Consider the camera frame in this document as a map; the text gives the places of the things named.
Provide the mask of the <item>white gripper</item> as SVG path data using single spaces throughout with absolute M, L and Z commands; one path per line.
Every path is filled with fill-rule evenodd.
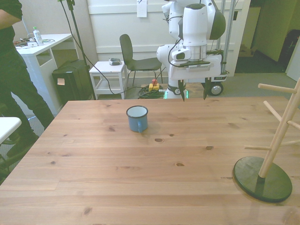
M 180 64 L 187 61 L 175 61 L 175 60 L 172 61 L 172 64 L 178 67 L 170 65 L 170 79 L 178 80 L 178 87 L 183 101 L 185 101 L 185 90 L 186 90 L 186 85 L 184 82 L 185 79 L 205 78 L 205 85 L 203 91 L 203 99 L 205 100 L 210 90 L 211 77 L 216 77 L 221 75 L 221 62 L 222 62 L 221 54 L 209 55 L 207 56 L 205 61 L 208 61 L 209 64 L 198 63 L 196 65 L 187 66 L 187 67 L 179 67 Z

